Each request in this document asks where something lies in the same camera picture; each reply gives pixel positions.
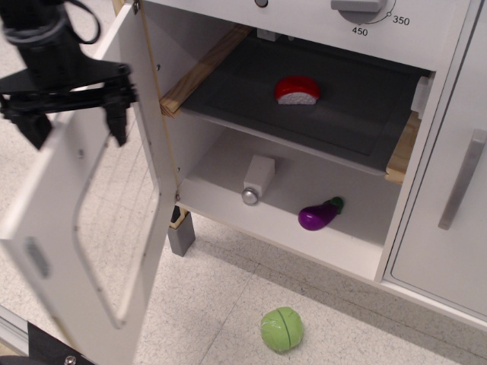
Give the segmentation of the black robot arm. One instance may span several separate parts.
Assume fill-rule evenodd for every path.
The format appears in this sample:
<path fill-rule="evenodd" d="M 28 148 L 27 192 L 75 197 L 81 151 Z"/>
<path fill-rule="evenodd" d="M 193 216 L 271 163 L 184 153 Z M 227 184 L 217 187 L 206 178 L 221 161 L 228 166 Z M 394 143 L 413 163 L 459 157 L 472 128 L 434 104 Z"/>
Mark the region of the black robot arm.
<path fill-rule="evenodd" d="M 62 1 L 3 1 L 2 31 L 26 68 L 1 79 L 1 113 L 35 148 L 52 125 L 48 114 L 101 107 L 111 135 L 126 143 L 126 110 L 137 95 L 127 64 L 92 59 Z"/>

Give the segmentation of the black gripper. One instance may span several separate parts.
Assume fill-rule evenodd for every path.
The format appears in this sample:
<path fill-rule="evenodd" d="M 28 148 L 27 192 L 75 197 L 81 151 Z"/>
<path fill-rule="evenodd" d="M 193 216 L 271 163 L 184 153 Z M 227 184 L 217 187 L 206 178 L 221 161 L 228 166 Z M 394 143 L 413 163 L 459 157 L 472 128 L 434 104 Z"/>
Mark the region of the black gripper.
<path fill-rule="evenodd" d="M 127 64 L 86 56 L 73 36 L 9 36 L 26 65 L 1 79 L 1 113 L 40 150 L 52 131 L 48 113 L 105 110 L 110 134 L 127 142 L 126 109 L 137 100 Z"/>

